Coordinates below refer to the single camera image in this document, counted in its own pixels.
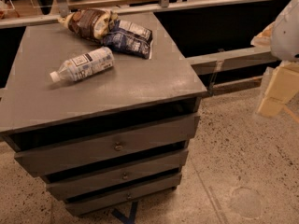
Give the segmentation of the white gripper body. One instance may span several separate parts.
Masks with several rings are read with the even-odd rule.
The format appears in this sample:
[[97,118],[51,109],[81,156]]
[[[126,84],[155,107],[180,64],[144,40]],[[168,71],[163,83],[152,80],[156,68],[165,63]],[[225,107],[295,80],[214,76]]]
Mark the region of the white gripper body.
[[299,0],[291,0],[277,16],[270,48],[282,61],[299,61]]

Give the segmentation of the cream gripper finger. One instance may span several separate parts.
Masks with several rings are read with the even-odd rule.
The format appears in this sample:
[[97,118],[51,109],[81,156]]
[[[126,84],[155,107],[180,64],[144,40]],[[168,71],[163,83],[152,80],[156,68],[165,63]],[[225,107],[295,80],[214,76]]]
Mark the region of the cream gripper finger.
[[282,61],[272,73],[257,113],[272,118],[299,92],[299,62]]
[[269,47],[274,23],[270,23],[260,33],[252,38],[250,44],[254,47]]

